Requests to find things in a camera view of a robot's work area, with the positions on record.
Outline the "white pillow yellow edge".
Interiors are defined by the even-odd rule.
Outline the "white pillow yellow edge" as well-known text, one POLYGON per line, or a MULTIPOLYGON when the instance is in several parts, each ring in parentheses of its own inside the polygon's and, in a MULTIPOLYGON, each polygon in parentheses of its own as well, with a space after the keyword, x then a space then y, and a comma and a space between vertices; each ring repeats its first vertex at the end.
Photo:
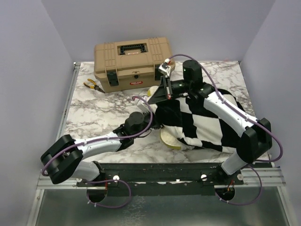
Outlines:
MULTIPOLYGON (((158 86, 150 87, 146 94, 147 97, 150 98, 157 89, 158 89, 158 86)), ((169 131, 165 127, 162 127, 160 129, 160 140, 168 148, 171 148, 174 150, 182 149, 181 143, 172 134, 170 134, 169 131)))

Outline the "black white checkered pillowcase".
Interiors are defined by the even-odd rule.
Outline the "black white checkered pillowcase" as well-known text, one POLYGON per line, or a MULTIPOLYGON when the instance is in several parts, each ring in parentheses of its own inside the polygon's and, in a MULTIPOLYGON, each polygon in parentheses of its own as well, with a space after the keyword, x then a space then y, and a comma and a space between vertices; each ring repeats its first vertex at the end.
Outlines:
POLYGON ((220 117, 189 97, 151 104, 156 120, 186 149, 233 153, 240 140, 220 117))

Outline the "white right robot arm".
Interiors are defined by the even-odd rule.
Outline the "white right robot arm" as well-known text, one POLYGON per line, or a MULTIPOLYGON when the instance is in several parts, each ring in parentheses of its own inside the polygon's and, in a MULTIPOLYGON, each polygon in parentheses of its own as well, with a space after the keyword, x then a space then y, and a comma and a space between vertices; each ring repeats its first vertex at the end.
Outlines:
POLYGON ((227 184, 233 174, 272 147, 271 124, 247 114, 227 90, 203 81, 195 60, 182 65, 183 79, 170 79, 170 60, 159 67, 161 83, 148 99, 157 120, 180 144, 229 153, 216 179, 227 184))

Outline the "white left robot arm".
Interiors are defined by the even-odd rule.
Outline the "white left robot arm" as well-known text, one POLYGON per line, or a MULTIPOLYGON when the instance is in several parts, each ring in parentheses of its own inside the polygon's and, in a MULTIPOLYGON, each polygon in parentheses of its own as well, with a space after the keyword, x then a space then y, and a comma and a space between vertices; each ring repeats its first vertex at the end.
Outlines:
POLYGON ((103 182, 104 174, 97 163, 85 160, 101 153, 127 149, 153 123, 153 113, 133 112, 123 124, 107 135, 88 139, 73 139, 69 134, 63 135, 41 156, 42 175, 50 177, 55 185, 78 178, 98 186, 103 182))

